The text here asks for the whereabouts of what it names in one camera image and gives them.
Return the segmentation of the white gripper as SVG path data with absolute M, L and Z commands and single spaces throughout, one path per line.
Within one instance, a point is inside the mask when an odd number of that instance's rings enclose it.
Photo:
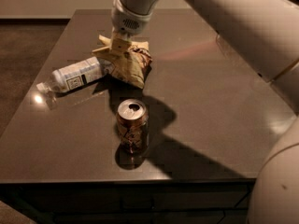
M 152 15 L 151 0 L 114 0 L 112 24 L 114 31 L 110 40 L 110 53 L 121 56 L 131 46 L 130 36 L 140 34 Z M 92 55 L 106 59 L 109 47 L 94 49 Z

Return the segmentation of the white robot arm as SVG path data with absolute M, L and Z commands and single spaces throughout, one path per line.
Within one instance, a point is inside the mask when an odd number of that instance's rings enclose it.
M 140 34 L 159 0 L 114 0 L 112 42 Z M 298 0 L 184 0 L 218 34 L 233 64 L 246 64 L 299 113 Z M 299 119 L 269 152 L 246 224 L 299 224 Z

